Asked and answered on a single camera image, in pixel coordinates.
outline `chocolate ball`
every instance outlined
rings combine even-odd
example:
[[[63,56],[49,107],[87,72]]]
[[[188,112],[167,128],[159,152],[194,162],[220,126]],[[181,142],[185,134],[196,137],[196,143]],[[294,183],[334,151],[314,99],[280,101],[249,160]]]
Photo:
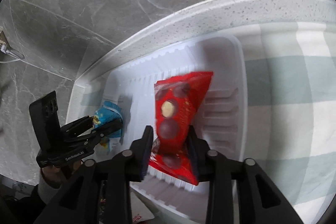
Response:
[[[162,161],[167,167],[179,169],[181,167],[181,159],[175,154],[165,154],[162,156]]]
[[[168,87],[161,87],[156,93],[155,93],[155,100],[161,100],[168,92]]]
[[[177,98],[185,98],[188,96],[190,85],[188,83],[181,83],[173,90],[173,95]]]
[[[179,124],[174,119],[164,119],[159,125],[158,135],[163,139],[173,139],[179,132]]]
[[[170,118],[175,115],[178,108],[179,104],[175,99],[166,100],[161,106],[162,116],[165,118]]]

